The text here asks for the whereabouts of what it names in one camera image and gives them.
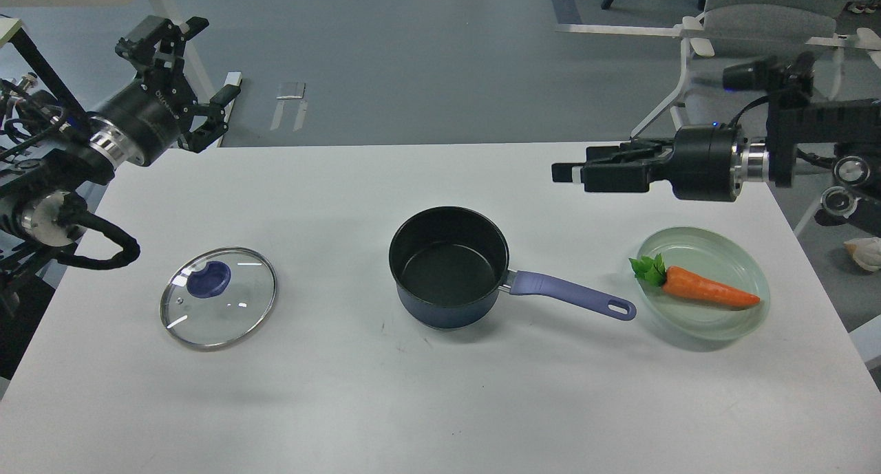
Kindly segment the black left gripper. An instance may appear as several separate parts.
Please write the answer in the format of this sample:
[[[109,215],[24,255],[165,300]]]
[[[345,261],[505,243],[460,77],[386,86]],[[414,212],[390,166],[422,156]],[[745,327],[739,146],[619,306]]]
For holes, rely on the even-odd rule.
[[[134,67],[140,83],[129,83],[89,113],[94,133],[87,145],[110,166],[151,166],[174,144],[199,153],[229,130],[227,107],[240,86],[227,83],[208,102],[196,102],[183,72],[187,41],[209,25],[204,17],[176,25],[148,16],[117,41],[114,51]]]

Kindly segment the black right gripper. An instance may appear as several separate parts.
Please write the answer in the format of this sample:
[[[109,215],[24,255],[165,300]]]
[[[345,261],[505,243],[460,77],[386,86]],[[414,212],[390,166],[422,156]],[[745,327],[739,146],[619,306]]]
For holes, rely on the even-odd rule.
[[[733,202],[747,182],[769,179],[770,152],[739,126],[692,125],[674,138],[589,146],[585,162],[554,163],[551,176],[589,193],[644,194],[655,180],[666,180],[679,200]]]

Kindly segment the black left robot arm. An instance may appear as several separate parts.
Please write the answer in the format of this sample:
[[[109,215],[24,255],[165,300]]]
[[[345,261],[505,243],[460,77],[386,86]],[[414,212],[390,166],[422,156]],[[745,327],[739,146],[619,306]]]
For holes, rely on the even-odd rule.
[[[2,252],[2,308],[13,318],[19,290],[47,263],[88,270],[125,267],[140,255],[136,240],[89,211],[85,183],[107,185],[122,164],[151,166],[177,146],[202,152],[229,130],[227,107],[240,94],[225,85],[200,102],[184,73],[188,41],[209,26],[204,17],[176,25],[148,16],[116,44],[135,69],[133,80],[92,111],[73,96],[25,32],[2,19],[2,45],[12,45],[31,72],[2,81],[2,231],[19,245]]]

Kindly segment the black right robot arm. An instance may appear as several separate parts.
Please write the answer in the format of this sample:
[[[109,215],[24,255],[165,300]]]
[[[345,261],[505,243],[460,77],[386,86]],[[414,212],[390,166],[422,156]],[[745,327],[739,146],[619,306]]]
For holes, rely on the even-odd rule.
[[[586,148],[582,162],[553,164],[554,182],[589,193],[645,193],[657,180],[680,200],[733,202],[747,182],[790,188],[799,160],[828,172],[811,213],[822,226],[850,224],[879,235],[879,100],[813,100],[814,55],[725,67],[727,92],[758,91],[749,111],[767,108],[765,135],[749,138],[739,111],[727,122],[686,125],[673,138],[631,138]]]

